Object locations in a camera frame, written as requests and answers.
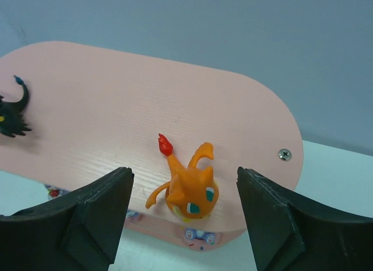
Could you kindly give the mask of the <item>blue bunny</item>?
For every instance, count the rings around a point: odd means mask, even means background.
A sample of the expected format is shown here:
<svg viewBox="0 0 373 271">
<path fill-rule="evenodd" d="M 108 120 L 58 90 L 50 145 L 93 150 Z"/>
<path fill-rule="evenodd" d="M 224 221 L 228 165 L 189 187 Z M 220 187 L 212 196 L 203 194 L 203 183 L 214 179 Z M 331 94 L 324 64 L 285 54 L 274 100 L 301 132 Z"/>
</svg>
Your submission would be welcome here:
<svg viewBox="0 0 373 271">
<path fill-rule="evenodd" d="M 218 241 L 218 235 L 209 231 L 185 228 L 183 232 L 184 241 L 188 246 L 209 246 L 215 245 Z"/>
</svg>

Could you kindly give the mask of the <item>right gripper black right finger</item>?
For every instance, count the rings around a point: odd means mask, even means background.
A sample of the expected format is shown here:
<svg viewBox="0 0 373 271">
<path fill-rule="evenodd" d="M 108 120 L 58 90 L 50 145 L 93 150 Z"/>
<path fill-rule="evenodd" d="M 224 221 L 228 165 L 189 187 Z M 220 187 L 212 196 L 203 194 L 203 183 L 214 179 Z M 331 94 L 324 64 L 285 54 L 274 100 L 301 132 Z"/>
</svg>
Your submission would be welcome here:
<svg viewBox="0 0 373 271">
<path fill-rule="evenodd" d="M 372 270 L 372 218 L 326 206 L 239 167 L 258 270 Z"/>
</svg>

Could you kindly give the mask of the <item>orange spiky creature toy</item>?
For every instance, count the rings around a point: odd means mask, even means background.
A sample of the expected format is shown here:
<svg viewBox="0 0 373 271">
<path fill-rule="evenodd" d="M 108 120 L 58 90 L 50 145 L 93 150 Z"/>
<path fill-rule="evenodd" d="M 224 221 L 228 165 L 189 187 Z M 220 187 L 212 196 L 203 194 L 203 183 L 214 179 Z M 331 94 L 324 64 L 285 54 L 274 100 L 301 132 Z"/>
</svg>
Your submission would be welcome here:
<svg viewBox="0 0 373 271">
<path fill-rule="evenodd" d="M 150 209 L 155 205 L 158 195 L 165 191 L 167 207 L 183 221 L 210 216 L 219 199 L 219 187 L 214 179 L 213 167 L 200 169 L 198 163 L 203 158 L 214 159 L 214 146 L 209 142 L 201 144 L 185 167 L 164 135 L 159 134 L 158 143 L 160 152 L 167 160 L 171 179 L 149 195 L 145 208 Z"/>
</svg>

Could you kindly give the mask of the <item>black bat creature toy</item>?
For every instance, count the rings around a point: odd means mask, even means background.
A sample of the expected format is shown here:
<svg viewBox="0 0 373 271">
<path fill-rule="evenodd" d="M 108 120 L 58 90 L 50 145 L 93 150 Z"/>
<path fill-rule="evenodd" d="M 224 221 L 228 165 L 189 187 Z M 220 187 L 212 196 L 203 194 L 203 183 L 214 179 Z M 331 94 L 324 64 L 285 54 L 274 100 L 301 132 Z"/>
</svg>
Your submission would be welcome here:
<svg viewBox="0 0 373 271">
<path fill-rule="evenodd" d="M 19 101 L 3 101 L 1 96 L 1 134 L 15 138 L 16 136 L 26 136 L 26 132 L 32 131 L 23 119 L 23 112 L 27 108 L 30 100 L 30 92 L 20 77 L 14 75 L 15 82 L 22 87 L 23 95 Z"/>
</svg>

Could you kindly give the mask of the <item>purple bunny donut toy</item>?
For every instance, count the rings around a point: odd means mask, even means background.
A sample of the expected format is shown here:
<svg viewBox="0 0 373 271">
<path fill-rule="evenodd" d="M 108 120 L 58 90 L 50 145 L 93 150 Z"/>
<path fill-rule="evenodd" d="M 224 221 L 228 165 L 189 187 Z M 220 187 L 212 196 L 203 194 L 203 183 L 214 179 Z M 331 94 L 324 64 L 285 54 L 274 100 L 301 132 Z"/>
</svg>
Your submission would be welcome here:
<svg viewBox="0 0 373 271">
<path fill-rule="evenodd" d="M 135 222 L 138 222 L 141 219 L 141 217 L 142 217 L 141 213 L 128 209 L 125 220 L 127 222 L 135 223 Z"/>
</svg>

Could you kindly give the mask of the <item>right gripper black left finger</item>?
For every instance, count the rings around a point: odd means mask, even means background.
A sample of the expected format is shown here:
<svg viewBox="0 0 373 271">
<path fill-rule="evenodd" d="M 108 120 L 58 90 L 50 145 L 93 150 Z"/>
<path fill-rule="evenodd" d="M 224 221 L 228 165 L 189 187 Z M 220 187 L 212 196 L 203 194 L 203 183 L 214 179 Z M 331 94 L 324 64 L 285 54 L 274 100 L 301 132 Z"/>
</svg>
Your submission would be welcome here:
<svg viewBox="0 0 373 271">
<path fill-rule="evenodd" d="M 120 167 L 56 199 L 1 216 L 1 270 L 108 270 L 134 174 Z"/>
</svg>

